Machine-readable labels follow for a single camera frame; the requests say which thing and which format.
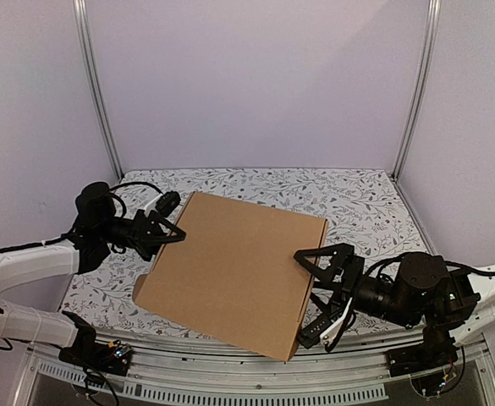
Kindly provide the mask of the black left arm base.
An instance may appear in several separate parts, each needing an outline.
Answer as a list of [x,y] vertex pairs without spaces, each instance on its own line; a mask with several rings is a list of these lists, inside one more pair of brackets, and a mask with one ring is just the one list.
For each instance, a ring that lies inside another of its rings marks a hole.
[[77,334],[70,347],[60,350],[60,361],[115,376],[127,376],[133,355],[130,344],[121,340],[98,343],[93,326],[74,313],[64,311],[63,314],[74,323]]

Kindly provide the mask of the brown cardboard paper box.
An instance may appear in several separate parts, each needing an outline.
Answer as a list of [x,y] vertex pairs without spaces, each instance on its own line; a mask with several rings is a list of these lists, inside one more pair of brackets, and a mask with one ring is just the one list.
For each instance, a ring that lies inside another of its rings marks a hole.
[[320,248],[327,219],[194,192],[185,231],[135,284],[136,305],[190,330],[279,361],[298,348],[313,277],[294,260]]

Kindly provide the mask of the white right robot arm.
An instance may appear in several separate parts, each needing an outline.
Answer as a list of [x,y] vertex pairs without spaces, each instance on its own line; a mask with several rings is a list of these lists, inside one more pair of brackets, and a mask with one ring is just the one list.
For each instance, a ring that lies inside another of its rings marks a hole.
[[304,348],[321,344],[332,351],[356,314],[405,329],[425,325],[424,343],[414,361],[431,369],[447,353],[444,341],[462,343],[451,333],[484,309],[495,308],[495,266],[476,269],[421,251],[409,251],[365,266],[350,244],[298,250],[295,261],[314,278],[314,289],[330,292],[328,301],[311,294],[319,316],[300,329]]

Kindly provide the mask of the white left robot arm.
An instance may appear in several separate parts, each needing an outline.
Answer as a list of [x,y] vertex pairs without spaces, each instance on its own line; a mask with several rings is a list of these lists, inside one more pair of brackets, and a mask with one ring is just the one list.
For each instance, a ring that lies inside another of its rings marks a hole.
[[[116,190],[106,182],[85,186],[74,201],[77,215],[68,232],[55,239],[1,248],[0,295],[49,277],[93,272],[112,253],[133,250],[143,261],[150,261],[165,244],[185,239],[185,231],[168,220],[179,206],[178,192],[159,191],[128,218]],[[13,304],[1,296],[0,339],[68,348],[84,367],[102,360],[96,331],[81,317]]]

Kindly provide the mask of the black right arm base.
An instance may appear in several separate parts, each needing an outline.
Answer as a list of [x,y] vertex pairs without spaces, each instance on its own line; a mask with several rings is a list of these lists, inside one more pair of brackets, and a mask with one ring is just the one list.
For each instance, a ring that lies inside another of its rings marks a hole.
[[412,387],[424,398],[436,397],[449,391],[448,381],[454,363],[458,360],[455,338],[447,330],[425,326],[420,343],[390,349],[385,360],[391,377],[410,375],[424,370],[449,366],[449,372],[435,377],[414,378]]

